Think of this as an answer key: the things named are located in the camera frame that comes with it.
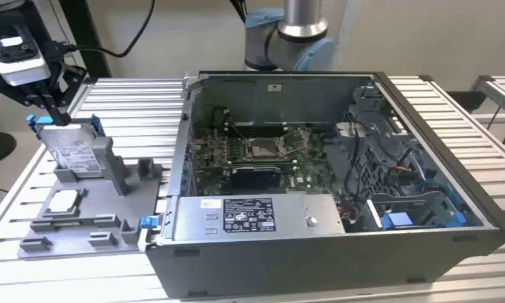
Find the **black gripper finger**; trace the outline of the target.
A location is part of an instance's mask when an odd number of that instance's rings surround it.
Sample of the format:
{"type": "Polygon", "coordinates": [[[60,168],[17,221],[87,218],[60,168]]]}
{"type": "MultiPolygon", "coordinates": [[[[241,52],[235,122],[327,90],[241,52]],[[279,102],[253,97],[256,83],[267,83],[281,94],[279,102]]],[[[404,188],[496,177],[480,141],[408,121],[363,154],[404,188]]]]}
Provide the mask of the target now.
{"type": "Polygon", "coordinates": [[[67,126],[71,123],[71,116],[68,114],[68,108],[72,103],[73,97],[81,86],[84,78],[87,77],[88,70],[80,66],[64,66],[63,80],[67,84],[67,89],[61,93],[57,105],[59,105],[59,117],[56,118],[57,126],[67,126]]]}
{"type": "Polygon", "coordinates": [[[56,125],[61,125],[60,97],[61,90],[56,77],[47,80],[12,86],[0,75],[0,94],[25,107],[35,105],[48,111],[56,125]]]}

